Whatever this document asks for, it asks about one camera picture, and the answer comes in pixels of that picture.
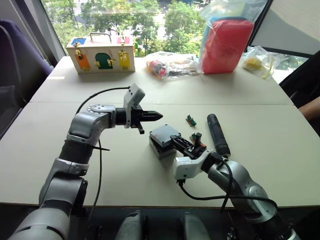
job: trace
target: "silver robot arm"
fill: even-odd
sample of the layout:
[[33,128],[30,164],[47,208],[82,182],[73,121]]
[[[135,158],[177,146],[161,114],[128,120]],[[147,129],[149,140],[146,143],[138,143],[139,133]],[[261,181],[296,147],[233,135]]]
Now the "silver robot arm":
[[[198,173],[204,171],[211,181],[227,192],[229,171],[222,161],[227,161],[232,172],[233,180],[230,195],[268,198],[266,191],[251,179],[244,166],[236,161],[223,159],[214,150],[206,150],[196,159],[191,159],[188,156],[176,157],[174,177],[178,181],[185,180],[194,178]],[[231,202],[248,223],[254,226],[262,240],[300,240],[296,232],[282,219],[271,202],[235,198],[232,198]]]
[[140,122],[156,121],[162,115],[143,111],[139,103],[145,93],[133,84],[122,108],[95,104],[72,120],[60,156],[57,157],[39,194],[39,208],[30,213],[9,240],[66,240],[70,215],[77,215],[83,206],[88,182],[82,178],[89,168],[89,159],[104,129],[124,125],[144,130]]

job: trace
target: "wooden box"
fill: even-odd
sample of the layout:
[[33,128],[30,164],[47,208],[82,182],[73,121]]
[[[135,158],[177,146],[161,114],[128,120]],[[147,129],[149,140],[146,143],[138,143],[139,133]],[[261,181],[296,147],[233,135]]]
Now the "wooden box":
[[136,70],[132,36],[111,37],[93,32],[90,36],[73,37],[66,49],[79,74]]

